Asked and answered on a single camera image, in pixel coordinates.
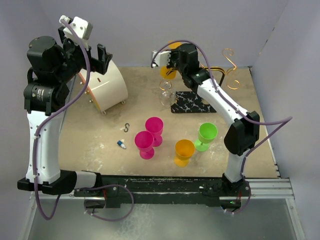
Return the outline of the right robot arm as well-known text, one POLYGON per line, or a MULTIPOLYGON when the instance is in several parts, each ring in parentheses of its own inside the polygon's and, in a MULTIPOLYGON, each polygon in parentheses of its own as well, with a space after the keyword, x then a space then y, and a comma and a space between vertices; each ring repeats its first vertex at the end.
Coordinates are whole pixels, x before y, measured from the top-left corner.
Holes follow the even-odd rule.
POLYGON ((224 176, 228 179, 222 183, 222 190, 228 196, 240 190, 245 154, 253 149, 260 137, 260 127, 250 121, 259 121, 256 111, 248 112, 237 104, 212 77, 211 72, 200 67, 198 51, 194 44, 184 43, 171 49, 168 68, 177 70, 185 86, 206 100, 222 117, 228 126, 224 145, 228 150, 227 168, 224 176))

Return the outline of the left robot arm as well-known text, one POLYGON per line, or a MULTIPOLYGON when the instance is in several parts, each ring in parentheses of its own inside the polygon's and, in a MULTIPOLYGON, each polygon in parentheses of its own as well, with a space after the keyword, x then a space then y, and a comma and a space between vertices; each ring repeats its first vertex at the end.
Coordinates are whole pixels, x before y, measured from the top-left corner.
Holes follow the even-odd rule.
POLYGON ((93 58, 90 46, 81 49, 62 27, 58 32, 62 45, 51 36, 40 36, 29 43, 27 58, 31 67, 23 96, 30 153, 27 173, 17 182, 17 188, 48 195, 85 188, 91 196, 98 196, 103 191, 101 174, 60 169, 59 139, 66 108, 74 103, 67 100, 72 79, 87 68, 86 63, 90 64, 90 71, 105 74, 113 56, 98 44, 98 58, 93 58))

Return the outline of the clear glass wine glass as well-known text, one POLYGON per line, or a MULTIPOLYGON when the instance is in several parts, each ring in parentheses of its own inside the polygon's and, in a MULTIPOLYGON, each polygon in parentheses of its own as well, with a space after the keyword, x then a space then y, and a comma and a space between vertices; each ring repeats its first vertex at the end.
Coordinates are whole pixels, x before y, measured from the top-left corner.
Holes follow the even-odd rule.
POLYGON ((176 90, 168 79, 163 79, 160 84, 160 102, 165 107, 171 107, 176 102, 176 90))

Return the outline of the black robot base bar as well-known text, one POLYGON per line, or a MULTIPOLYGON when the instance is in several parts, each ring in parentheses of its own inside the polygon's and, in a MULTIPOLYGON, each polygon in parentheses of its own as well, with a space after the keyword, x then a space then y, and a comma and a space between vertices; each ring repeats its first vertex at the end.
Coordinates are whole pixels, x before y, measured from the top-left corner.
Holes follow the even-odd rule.
POLYGON ((248 182, 226 177, 102 175, 95 189, 80 189, 76 197, 105 200, 105 207, 121 204, 205 205, 237 210, 250 196, 248 182))

